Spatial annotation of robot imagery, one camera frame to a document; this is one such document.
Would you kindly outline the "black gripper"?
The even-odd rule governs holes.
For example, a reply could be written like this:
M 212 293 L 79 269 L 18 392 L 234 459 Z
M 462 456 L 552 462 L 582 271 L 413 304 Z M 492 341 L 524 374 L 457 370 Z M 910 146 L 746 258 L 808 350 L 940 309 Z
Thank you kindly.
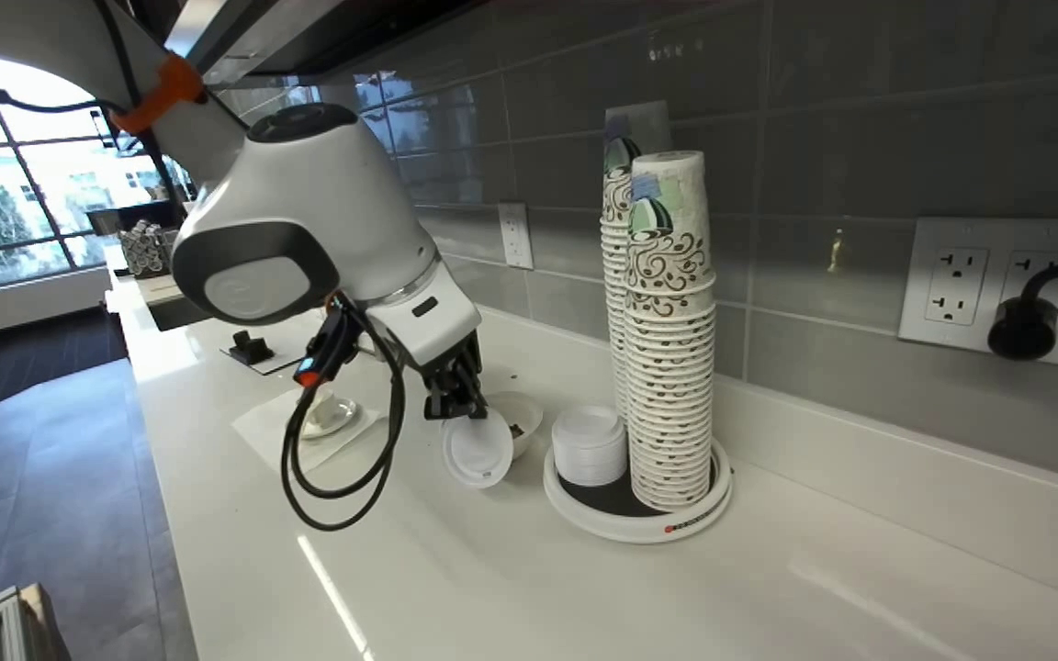
M 395 298 L 370 304 L 367 317 L 422 367 L 427 419 L 482 419 L 490 410 L 482 352 L 470 339 L 482 317 L 442 259 Z

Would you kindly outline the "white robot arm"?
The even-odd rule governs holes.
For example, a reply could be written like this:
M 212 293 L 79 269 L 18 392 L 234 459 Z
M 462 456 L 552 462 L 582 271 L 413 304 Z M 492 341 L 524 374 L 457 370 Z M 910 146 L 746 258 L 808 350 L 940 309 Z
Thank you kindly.
M 202 188 L 171 246 L 171 277 L 199 309 L 244 326 L 326 309 L 326 367 L 370 335 L 422 374 L 432 419 L 486 410 L 476 304 L 357 111 L 302 101 L 245 123 L 202 86 L 176 96 L 190 61 L 122 0 L 0 0 L 0 58 L 79 84 Z

